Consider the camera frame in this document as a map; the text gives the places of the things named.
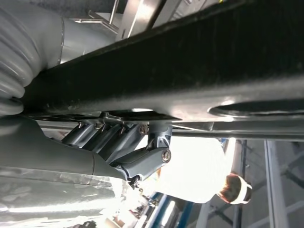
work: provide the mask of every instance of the person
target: person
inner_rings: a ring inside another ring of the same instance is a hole
[[[170,161],[149,188],[195,203],[205,203],[216,194],[226,203],[246,204],[252,187],[232,173],[235,147],[235,139],[228,142],[224,153],[216,139],[172,137]]]

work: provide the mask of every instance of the screw head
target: screw head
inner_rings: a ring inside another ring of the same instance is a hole
[[[141,125],[139,130],[140,130],[140,133],[141,135],[146,135],[146,134],[148,133],[148,126],[147,125]]]
[[[104,126],[104,123],[101,123],[101,122],[97,122],[97,123],[95,123],[95,129],[96,130],[100,130],[102,127],[103,127]]]
[[[163,151],[161,159],[164,163],[168,163],[171,159],[171,152],[169,149]]]

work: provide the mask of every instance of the white cap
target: white cap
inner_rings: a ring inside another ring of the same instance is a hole
[[[246,181],[244,181],[243,178],[238,176],[238,178],[241,180],[241,191],[239,192],[238,196],[232,201],[230,202],[230,204],[247,204],[249,201],[244,201],[246,194],[247,194],[247,188],[250,188],[250,189],[253,189],[253,187],[248,183],[247,183]]]

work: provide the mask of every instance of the brown hair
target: brown hair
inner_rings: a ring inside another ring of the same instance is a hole
[[[241,188],[241,182],[238,176],[231,173],[226,177],[225,186],[218,195],[226,203],[231,203],[238,198]]]

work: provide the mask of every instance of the white headband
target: white headband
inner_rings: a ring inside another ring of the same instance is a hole
[[[247,188],[250,188],[253,189],[251,185],[247,184],[246,181],[244,181],[243,178],[238,176],[238,178],[241,180],[241,191],[239,192],[238,196],[231,202],[231,204],[240,204],[240,203],[243,203],[243,204],[247,204],[248,203],[248,201],[244,201],[245,199],[246,193],[247,193]]]

